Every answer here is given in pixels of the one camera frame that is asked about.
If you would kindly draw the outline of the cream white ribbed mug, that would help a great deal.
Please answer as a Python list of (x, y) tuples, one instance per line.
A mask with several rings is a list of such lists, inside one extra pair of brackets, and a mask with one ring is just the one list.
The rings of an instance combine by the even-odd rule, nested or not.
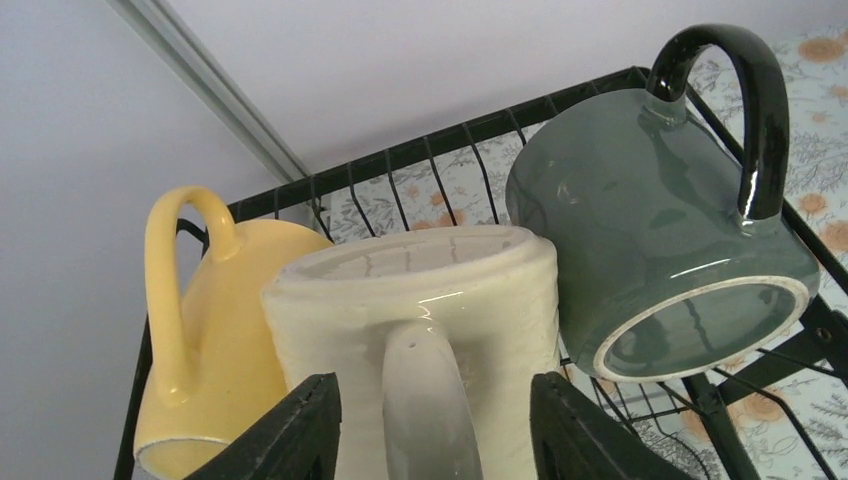
[(557, 254), (527, 229), (345, 243), (261, 294), (290, 384), (334, 373), (340, 479), (533, 479), (532, 378), (559, 367)]

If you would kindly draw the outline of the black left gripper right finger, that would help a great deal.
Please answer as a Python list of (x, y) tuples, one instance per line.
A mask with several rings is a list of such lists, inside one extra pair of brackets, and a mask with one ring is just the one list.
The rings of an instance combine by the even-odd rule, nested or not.
[(540, 479), (687, 479), (557, 372), (531, 382), (530, 427)]

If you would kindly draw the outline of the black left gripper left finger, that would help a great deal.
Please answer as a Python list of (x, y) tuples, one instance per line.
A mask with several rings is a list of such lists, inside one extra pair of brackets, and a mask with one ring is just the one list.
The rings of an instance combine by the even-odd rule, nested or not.
[(313, 374), (188, 477), (331, 480), (336, 473), (341, 423), (337, 375)]

